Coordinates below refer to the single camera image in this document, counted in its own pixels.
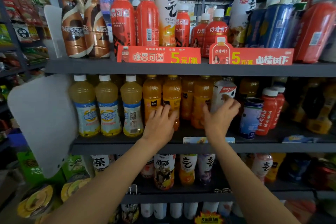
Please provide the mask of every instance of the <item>red bottle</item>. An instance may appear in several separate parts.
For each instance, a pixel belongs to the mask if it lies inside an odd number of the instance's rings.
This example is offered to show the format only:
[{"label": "red bottle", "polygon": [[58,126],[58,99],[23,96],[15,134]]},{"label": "red bottle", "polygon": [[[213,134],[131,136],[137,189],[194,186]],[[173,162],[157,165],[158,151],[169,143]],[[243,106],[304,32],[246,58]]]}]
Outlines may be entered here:
[{"label": "red bottle", "polygon": [[138,46],[159,46],[159,10],[155,0],[140,0],[136,9]]},{"label": "red bottle", "polygon": [[259,125],[256,131],[256,135],[265,136],[267,135],[271,123],[273,122],[275,112],[277,111],[278,103],[276,97],[278,92],[272,88],[264,88],[262,91],[261,99],[264,101],[264,107],[262,108],[261,115],[259,118]]},{"label": "red bottle", "polygon": [[187,4],[179,4],[178,6],[175,26],[176,47],[188,47],[190,36],[189,6]]},{"label": "red bottle", "polygon": [[334,28],[336,20],[335,0],[313,0],[303,14],[294,49],[294,61],[315,63]]},{"label": "red bottle", "polygon": [[205,29],[202,57],[209,57],[209,48],[215,43],[216,35],[227,35],[229,27],[223,22],[224,9],[216,9],[213,13],[213,21]]},{"label": "red bottle", "polygon": [[136,45],[134,8],[129,0],[114,0],[111,5],[111,24],[115,55],[118,46]]},{"label": "red bottle", "polygon": [[278,95],[276,96],[276,103],[278,104],[276,111],[275,111],[275,115],[274,115],[274,119],[271,123],[271,127],[270,129],[275,128],[275,126],[278,123],[279,120],[279,116],[282,110],[282,107],[284,106],[285,103],[285,96],[284,96],[284,92],[285,92],[285,87],[283,86],[272,86],[273,90],[276,90],[278,92]]},{"label": "red bottle", "polygon": [[201,53],[203,50],[203,40],[205,29],[208,26],[210,21],[210,14],[202,14],[201,23],[195,26],[192,30],[194,31],[191,39],[191,46],[194,48],[201,48]]}]

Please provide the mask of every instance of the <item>barcode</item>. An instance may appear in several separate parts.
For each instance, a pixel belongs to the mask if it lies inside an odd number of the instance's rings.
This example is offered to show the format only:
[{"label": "barcode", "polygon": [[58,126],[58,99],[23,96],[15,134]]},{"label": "barcode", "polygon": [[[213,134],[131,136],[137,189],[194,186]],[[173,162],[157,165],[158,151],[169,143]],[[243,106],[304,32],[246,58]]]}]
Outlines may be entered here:
[{"label": "barcode", "polygon": [[152,40],[152,29],[147,29],[147,42]]},{"label": "barcode", "polygon": [[320,37],[322,35],[322,32],[315,32],[310,40],[310,44],[309,45],[317,45],[317,43],[320,40]]},{"label": "barcode", "polygon": [[137,112],[130,112],[130,120],[136,120],[137,119]]}]

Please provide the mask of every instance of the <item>person's right arm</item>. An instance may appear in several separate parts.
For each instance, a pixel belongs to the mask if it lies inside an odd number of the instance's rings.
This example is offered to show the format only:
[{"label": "person's right arm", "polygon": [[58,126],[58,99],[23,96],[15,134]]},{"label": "person's right arm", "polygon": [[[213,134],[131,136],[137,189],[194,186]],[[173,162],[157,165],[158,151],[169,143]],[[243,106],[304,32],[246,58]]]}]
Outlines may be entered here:
[{"label": "person's right arm", "polygon": [[291,212],[262,184],[226,142],[225,135],[240,104],[230,98],[214,114],[203,107],[205,133],[231,191],[249,224],[300,224]]}]

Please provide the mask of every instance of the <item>orange juice bottle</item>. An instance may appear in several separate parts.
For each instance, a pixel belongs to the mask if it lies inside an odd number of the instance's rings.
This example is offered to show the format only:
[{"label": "orange juice bottle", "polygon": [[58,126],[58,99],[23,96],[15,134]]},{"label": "orange juice bottle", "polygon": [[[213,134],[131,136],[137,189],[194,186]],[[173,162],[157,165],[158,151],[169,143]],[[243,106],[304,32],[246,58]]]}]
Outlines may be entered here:
[{"label": "orange juice bottle", "polygon": [[142,86],[143,101],[145,102],[145,124],[152,110],[156,110],[161,104],[162,86],[157,80],[156,74],[148,74],[147,80]]},{"label": "orange juice bottle", "polygon": [[194,109],[191,115],[191,125],[194,128],[203,128],[203,103],[210,108],[213,91],[213,81],[209,75],[201,75],[201,78],[194,84]]},{"label": "orange juice bottle", "polygon": [[197,154],[181,154],[178,172],[182,185],[192,185],[195,181],[195,167],[197,163]]},{"label": "orange juice bottle", "polygon": [[182,85],[181,80],[176,74],[168,75],[168,78],[163,84],[162,98],[163,105],[170,105],[169,115],[173,111],[177,111],[178,116],[174,123],[174,130],[176,131],[180,126],[180,102],[181,102]]},{"label": "orange juice bottle", "polygon": [[195,78],[192,76],[182,78],[181,118],[184,120],[191,119],[194,104],[194,82]]},{"label": "orange juice bottle", "polygon": [[120,92],[125,112],[124,134],[137,137],[144,131],[140,111],[142,88],[137,83],[137,76],[126,75],[126,82]]}]

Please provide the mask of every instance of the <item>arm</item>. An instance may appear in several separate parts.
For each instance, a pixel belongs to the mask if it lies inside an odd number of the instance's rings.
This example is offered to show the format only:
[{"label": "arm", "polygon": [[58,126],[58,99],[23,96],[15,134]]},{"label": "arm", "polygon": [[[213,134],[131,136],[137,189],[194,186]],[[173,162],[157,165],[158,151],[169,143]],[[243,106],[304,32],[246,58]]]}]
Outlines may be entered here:
[{"label": "arm", "polygon": [[46,224],[106,224],[147,161],[173,136],[177,113],[168,118],[169,109],[160,106],[152,112],[142,138],[53,212]]},{"label": "arm", "polygon": [[225,141],[225,135],[239,107],[240,104],[233,98],[226,100],[214,114],[210,114],[204,106],[204,127],[247,223],[298,224],[299,221],[260,182]]}]

